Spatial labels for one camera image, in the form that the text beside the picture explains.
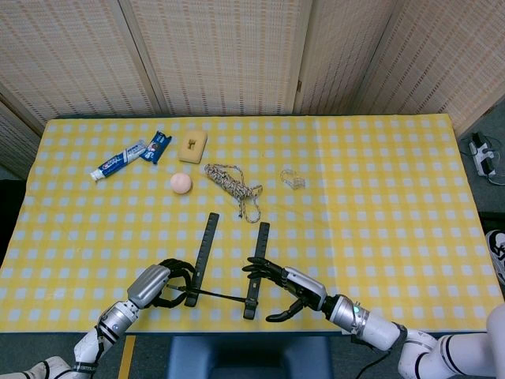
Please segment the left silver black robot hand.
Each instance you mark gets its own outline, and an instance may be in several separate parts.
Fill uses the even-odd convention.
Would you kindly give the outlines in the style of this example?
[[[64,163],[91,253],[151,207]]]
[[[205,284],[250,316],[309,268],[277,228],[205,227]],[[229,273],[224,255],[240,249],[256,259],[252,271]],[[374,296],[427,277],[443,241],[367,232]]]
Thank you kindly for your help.
[[[157,265],[146,268],[127,290],[128,300],[138,309],[150,306],[174,308],[185,301],[185,290],[175,299],[168,300],[161,297],[163,289],[170,279],[182,277],[187,288],[191,287],[196,269],[185,261],[168,258]]]

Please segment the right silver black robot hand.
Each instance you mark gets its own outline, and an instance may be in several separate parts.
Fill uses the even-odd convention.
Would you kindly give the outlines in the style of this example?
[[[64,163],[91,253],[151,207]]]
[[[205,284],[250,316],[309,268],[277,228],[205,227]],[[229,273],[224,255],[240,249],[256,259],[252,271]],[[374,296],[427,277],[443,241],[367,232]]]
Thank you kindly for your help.
[[[327,297],[326,288],[322,283],[295,268],[283,268],[263,257],[249,257],[248,262],[249,265],[242,270],[248,273],[249,279],[268,279],[297,298],[288,310],[268,315],[267,322],[287,321],[305,307],[315,311],[322,309]]]

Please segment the black folding laptop stand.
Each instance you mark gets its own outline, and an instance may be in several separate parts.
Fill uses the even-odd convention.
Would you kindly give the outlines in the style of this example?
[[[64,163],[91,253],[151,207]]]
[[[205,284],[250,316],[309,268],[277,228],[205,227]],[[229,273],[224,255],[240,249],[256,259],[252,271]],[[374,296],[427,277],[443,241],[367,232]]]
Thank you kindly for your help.
[[[208,221],[204,228],[200,248],[198,250],[198,254],[196,257],[196,263],[195,263],[196,271],[193,274],[190,286],[187,287],[185,290],[187,297],[185,299],[184,305],[187,307],[195,307],[199,295],[209,295],[218,298],[224,298],[243,303],[244,304],[243,318],[246,320],[253,320],[256,316],[256,309],[258,307],[261,279],[251,279],[249,281],[247,295],[244,298],[231,295],[211,293],[210,291],[205,291],[201,288],[202,283],[204,281],[204,273],[207,267],[208,259],[210,257],[212,243],[214,241],[218,221],[219,221],[219,214],[210,212],[208,216]]]

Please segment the yellow white checkered tablecloth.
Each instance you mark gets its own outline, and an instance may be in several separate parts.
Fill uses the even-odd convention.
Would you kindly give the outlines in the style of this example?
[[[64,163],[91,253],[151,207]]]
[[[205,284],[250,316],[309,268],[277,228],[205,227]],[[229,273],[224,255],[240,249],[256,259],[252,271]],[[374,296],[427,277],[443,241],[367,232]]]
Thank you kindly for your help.
[[[208,135],[199,164],[178,159],[189,130]],[[157,164],[139,156],[92,179],[157,131],[172,136]],[[283,183],[284,169],[305,188]],[[181,172],[193,181],[186,194],[170,188]],[[219,221],[209,291],[246,294],[242,268],[265,222],[268,259],[410,328],[482,330],[503,301],[445,114],[53,120],[0,268],[0,332],[89,330],[148,266],[194,262],[210,212]],[[205,296],[195,307],[144,310],[133,330],[331,330],[311,310],[266,322],[293,301],[265,280],[251,321],[242,304]]]

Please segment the yellow floor tape strip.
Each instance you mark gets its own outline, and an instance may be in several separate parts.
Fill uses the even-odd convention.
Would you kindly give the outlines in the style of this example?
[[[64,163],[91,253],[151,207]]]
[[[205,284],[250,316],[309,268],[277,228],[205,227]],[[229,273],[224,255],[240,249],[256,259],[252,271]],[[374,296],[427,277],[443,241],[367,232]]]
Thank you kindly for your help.
[[[125,343],[122,351],[122,359],[118,371],[118,379],[129,379],[129,371],[132,364],[135,342],[135,336],[127,336],[125,338]]]

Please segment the pink ball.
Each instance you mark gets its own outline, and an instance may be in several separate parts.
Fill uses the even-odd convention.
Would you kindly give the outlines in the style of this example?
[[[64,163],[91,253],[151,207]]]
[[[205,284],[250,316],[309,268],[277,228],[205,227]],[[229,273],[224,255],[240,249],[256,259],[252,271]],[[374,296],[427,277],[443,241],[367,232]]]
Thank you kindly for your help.
[[[176,173],[170,177],[170,188],[176,194],[186,194],[193,186],[193,181],[186,173]]]

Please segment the clear plastic clip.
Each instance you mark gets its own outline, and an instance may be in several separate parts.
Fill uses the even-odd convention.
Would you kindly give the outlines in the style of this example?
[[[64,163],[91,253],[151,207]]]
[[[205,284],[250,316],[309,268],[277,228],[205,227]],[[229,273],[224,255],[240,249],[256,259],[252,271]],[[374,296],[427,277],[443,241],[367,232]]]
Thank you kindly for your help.
[[[291,169],[284,169],[280,173],[281,181],[287,184],[292,190],[299,190],[305,188],[305,179],[298,175],[298,173]]]

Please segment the white blue toothpaste tube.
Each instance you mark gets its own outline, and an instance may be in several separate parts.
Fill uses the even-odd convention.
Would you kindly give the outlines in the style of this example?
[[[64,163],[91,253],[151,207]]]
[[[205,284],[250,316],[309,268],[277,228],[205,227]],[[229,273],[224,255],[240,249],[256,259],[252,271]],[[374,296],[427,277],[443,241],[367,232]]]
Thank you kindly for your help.
[[[96,182],[100,179],[107,178],[136,160],[145,150],[146,145],[144,141],[139,140],[132,146],[126,148],[122,152],[108,159],[105,163],[98,166],[90,173],[90,176]]]

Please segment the blue cookie packet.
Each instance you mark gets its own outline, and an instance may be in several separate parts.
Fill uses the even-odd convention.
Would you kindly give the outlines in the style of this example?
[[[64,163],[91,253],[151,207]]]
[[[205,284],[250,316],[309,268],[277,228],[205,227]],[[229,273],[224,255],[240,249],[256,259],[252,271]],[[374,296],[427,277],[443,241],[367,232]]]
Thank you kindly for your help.
[[[157,164],[171,140],[172,136],[167,136],[165,133],[157,131],[144,152],[140,154],[140,157],[147,162]]]

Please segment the yellow sponge with hole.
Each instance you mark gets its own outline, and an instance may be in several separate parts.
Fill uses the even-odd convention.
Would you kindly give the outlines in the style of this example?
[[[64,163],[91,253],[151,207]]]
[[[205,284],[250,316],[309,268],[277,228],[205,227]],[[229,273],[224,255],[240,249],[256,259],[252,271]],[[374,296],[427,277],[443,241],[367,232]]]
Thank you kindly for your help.
[[[179,143],[178,159],[186,163],[199,164],[208,135],[203,130],[189,130]]]

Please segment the white black sneaker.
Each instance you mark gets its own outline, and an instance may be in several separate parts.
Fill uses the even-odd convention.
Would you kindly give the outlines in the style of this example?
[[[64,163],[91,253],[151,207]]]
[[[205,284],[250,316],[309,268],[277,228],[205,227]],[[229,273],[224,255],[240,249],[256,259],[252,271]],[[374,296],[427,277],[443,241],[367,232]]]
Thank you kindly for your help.
[[[505,287],[505,231],[492,230],[485,237],[496,275]]]

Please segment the woven bamboo screen panel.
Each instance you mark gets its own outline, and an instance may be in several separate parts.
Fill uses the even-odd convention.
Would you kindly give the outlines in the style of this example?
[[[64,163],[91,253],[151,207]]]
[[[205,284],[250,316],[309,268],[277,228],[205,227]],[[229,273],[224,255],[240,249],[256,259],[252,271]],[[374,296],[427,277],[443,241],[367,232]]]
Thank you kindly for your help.
[[[0,167],[26,179],[36,160],[38,135],[0,92]]]
[[[354,114],[448,114],[462,136],[505,98],[505,0],[398,0]]]
[[[312,0],[113,0],[157,114],[290,114]]]
[[[350,114],[398,0],[312,0],[295,114]]]
[[[162,113],[129,0],[0,0],[0,103],[53,118]]]

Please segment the white power strip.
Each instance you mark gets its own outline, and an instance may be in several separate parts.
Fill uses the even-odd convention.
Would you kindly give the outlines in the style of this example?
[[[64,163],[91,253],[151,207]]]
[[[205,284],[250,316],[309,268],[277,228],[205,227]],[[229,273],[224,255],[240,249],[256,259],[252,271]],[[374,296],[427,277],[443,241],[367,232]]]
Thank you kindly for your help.
[[[471,135],[469,149],[477,174],[481,177],[494,176],[496,174],[493,163],[494,150],[483,133],[477,132]]]

